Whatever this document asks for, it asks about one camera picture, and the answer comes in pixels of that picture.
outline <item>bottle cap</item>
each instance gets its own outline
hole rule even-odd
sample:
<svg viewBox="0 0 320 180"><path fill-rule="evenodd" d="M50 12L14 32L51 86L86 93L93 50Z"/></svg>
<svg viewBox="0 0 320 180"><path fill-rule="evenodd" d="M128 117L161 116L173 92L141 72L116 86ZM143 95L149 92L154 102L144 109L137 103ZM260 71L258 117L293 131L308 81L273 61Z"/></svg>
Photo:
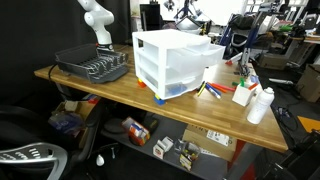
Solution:
<svg viewBox="0 0 320 180"><path fill-rule="evenodd" d="M264 92L268 93L268 94L273 94L273 89L271 87L268 87L267 89L264 90Z"/></svg>

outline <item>white plastic drawer unit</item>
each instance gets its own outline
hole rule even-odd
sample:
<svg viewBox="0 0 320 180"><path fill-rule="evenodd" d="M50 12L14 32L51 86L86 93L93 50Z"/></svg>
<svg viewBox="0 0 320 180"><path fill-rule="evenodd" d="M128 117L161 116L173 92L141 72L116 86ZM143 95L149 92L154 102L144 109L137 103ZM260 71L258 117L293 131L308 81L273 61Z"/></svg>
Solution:
<svg viewBox="0 0 320 180"><path fill-rule="evenodd" d="M161 99L201 85L204 69L222 60L224 46L178 30L132 33L136 75Z"/></svg>

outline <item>blue marker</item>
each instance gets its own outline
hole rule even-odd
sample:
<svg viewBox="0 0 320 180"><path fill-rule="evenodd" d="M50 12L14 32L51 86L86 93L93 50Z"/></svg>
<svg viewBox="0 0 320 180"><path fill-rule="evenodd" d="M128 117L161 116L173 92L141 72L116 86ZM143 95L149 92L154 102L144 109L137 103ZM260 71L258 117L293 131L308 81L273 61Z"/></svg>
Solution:
<svg viewBox="0 0 320 180"><path fill-rule="evenodd" d="M210 85L206 84L206 89L211 92L211 94L213 94L215 97L217 97L218 99L221 99L221 96L216 92L214 91Z"/></svg>
<svg viewBox="0 0 320 180"><path fill-rule="evenodd" d="M207 83L206 85L208 85L210 89L214 90L216 93L219 94L219 96L221 96L221 92L218 91L216 88L212 87L209 83Z"/></svg>

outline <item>wooden table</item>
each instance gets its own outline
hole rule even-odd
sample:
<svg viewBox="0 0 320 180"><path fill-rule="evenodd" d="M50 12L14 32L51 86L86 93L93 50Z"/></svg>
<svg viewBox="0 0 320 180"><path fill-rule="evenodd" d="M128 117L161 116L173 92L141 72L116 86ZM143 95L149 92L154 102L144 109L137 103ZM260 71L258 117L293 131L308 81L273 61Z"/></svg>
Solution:
<svg viewBox="0 0 320 180"><path fill-rule="evenodd" d="M129 72L115 82L92 84L88 80L67 76L60 72L58 67L52 70L51 80L178 121L218 131L259 147L278 152L285 152L288 149L270 108L260 124L253 125L246 120L255 97L247 107L242 107L232 101L232 92L222 94L222 98L219 100L206 90L200 97L193 91L180 97L168 99L166 104L160 106L153 100L153 91L147 87L141 88L137 84L132 47L116 46L115 51L129 54ZM35 75L48 79L49 69L50 67L46 67L37 70ZM207 69L204 77L209 82L231 86L233 81L239 82L240 78L240 76L234 75L234 71L236 71L236 66L227 66L221 62Z"/></svg>

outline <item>red object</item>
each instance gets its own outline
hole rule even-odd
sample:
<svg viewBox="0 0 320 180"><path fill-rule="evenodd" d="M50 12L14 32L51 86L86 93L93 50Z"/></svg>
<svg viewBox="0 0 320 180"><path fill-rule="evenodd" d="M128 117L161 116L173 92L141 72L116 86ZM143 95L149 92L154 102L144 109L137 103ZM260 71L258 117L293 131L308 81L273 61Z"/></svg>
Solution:
<svg viewBox="0 0 320 180"><path fill-rule="evenodd" d="M98 98L98 97L95 97L95 98L89 99L89 100L88 100L88 103L90 103L90 104L97 104L98 101L99 101L99 98Z"/></svg>
<svg viewBox="0 0 320 180"><path fill-rule="evenodd" d="M256 86L258 86L258 83L252 84L248 89L251 90L251 89L255 88Z"/></svg>
<svg viewBox="0 0 320 180"><path fill-rule="evenodd" d="M227 65L232 65L232 61L231 60L229 60L229 61L227 61L225 64L227 64Z"/></svg>
<svg viewBox="0 0 320 180"><path fill-rule="evenodd" d="M208 83L208 84L210 84L212 87L218 89L219 91L221 91L221 92L223 92L223 93L226 93L226 92L227 92L227 91L226 91L225 89L223 89L222 87L219 87L219 86L217 86L217 85L215 85L215 84L213 84L213 83Z"/></svg>
<svg viewBox="0 0 320 180"><path fill-rule="evenodd" d="M223 85L220 85L220 84L216 84L216 83L211 83L211 84L213 84L213 85L215 85L215 86L218 86L218 87L220 87L220 88L226 89L226 90L228 90L228 91L232 91L232 92L236 91L236 90L233 89L233 88L230 88L230 87L227 87L227 86L223 86Z"/></svg>
<svg viewBox="0 0 320 180"><path fill-rule="evenodd" d="M144 87L147 86L147 85L146 85L144 82L142 82L140 79L138 79L138 84L139 84L139 86L142 87L142 88L144 88Z"/></svg>
<svg viewBox="0 0 320 180"><path fill-rule="evenodd" d="M232 161L228 162L228 169L231 168L233 162L237 159L239 156L243 146L246 144L246 142L238 140L237 142L237 147L236 147L236 152L233 155ZM246 172L242 175L240 180L255 180L256 179L256 174L255 174L255 169L253 163L248 167Z"/></svg>

